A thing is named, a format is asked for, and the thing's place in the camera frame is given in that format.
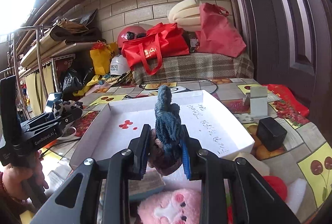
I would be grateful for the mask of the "red sleeve forearm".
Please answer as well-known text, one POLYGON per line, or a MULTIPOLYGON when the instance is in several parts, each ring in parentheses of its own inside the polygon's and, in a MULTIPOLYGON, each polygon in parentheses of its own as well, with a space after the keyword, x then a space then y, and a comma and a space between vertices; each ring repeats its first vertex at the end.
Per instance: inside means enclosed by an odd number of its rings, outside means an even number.
POLYGON ((3 184, 3 172, 1 172, 0 202, 0 224, 21 224, 20 215, 28 209, 27 201, 18 200, 7 193, 3 184))

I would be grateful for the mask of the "left hand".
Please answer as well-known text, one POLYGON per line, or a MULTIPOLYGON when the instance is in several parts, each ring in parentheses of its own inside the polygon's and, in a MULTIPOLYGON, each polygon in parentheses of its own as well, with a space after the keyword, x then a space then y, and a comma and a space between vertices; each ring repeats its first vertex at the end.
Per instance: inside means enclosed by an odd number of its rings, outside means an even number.
POLYGON ((42 171, 43 158, 40 157, 41 150, 35 153, 35 167, 33 169, 26 167, 9 167, 3 171, 2 182, 7 193, 18 200, 27 200, 29 197, 22 187, 22 182, 35 176, 37 185, 49 189, 42 171))

